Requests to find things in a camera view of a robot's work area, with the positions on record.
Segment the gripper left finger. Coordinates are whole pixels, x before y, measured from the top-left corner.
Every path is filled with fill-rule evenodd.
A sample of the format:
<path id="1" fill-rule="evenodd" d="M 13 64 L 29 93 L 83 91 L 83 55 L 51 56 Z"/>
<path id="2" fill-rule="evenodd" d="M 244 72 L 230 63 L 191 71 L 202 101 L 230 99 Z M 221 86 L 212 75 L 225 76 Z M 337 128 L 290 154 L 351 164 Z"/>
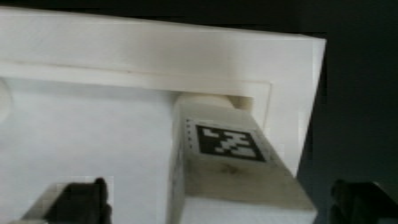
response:
<path id="1" fill-rule="evenodd" d="M 22 219 L 38 224 L 113 224 L 106 179 L 52 184 Z"/>

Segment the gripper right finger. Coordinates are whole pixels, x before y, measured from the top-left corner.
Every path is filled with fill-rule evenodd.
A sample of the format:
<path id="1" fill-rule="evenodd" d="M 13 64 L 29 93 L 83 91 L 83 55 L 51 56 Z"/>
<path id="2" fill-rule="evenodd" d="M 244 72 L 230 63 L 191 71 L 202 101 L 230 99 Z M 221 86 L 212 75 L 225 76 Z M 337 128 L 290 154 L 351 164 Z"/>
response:
<path id="1" fill-rule="evenodd" d="M 338 180 L 330 224 L 398 224 L 398 183 Z"/>

